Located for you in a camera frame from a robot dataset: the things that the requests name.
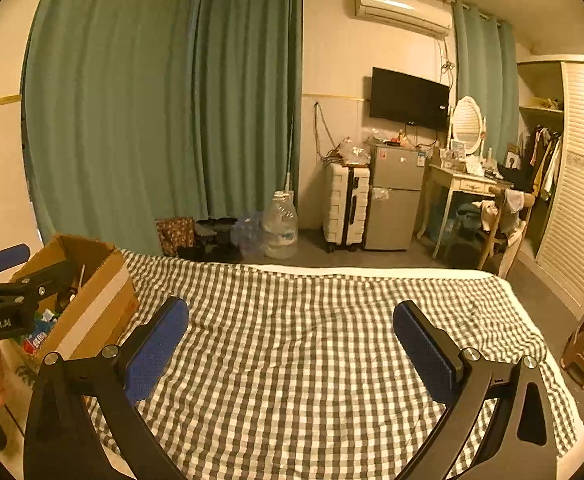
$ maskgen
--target mattress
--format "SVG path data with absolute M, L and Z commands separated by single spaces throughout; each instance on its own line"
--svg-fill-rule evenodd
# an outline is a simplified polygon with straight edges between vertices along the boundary
M 559 478 L 584 456 L 574 400 L 538 328 L 507 282 L 477 271 L 299 269 L 201 264 L 124 252 L 141 307 L 128 330 L 171 295 L 190 326 L 138 410 L 189 480 L 395 478 L 444 406 L 428 395 L 392 331 L 411 299 L 460 347 L 539 362 Z M 487 401 L 451 474 L 485 432 Z M 96 402 L 99 437 L 118 452 Z

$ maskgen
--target television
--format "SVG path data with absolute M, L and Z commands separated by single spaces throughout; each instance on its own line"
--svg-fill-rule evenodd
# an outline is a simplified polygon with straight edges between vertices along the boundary
M 370 117 L 448 129 L 450 87 L 428 79 L 374 67 Z

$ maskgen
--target white sliding closet door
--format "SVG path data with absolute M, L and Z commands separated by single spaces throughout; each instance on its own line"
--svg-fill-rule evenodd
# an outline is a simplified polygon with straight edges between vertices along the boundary
M 536 260 L 584 310 L 584 63 L 562 62 L 565 131 L 554 205 Z

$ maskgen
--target large plastic bottle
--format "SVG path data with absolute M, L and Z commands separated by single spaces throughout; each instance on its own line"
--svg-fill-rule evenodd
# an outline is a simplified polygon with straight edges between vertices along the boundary
M 285 191 L 275 191 L 270 206 L 262 218 L 263 252 L 276 260 L 285 260 L 296 253 L 298 219 L 296 210 Z

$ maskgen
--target drawer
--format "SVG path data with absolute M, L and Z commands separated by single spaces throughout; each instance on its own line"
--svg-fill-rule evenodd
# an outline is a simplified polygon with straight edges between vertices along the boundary
M 468 193 L 478 193 L 478 194 L 491 194 L 488 191 L 490 184 L 485 184 L 483 182 L 476 182 L 475 180 L 462 180 L 459 183 L 459 190 Z

